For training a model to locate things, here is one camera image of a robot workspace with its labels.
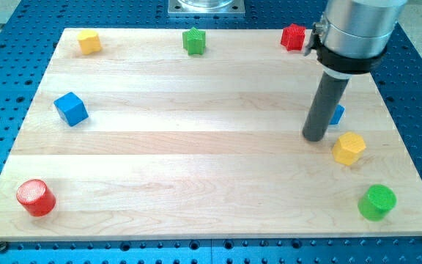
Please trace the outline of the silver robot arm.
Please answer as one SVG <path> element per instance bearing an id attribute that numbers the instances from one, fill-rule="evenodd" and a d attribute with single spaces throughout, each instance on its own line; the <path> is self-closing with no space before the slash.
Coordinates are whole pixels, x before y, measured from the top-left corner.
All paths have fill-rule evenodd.
<path id="1" fill-rule="evenodd" d="M 349 79 L 378 66 L 407 0 L 328 0 L 314 23 L 307 56 L 315 50 L 324 72 Z"/>

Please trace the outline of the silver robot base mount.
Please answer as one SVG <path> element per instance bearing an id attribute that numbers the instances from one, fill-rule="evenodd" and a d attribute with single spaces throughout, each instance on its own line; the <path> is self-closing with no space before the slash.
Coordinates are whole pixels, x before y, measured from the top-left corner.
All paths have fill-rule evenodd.
<path id="1" fill-rule="evenodd" d="M 186 15 L 243 15 L 244 0 L 168 0 L 168 14 Z"/>

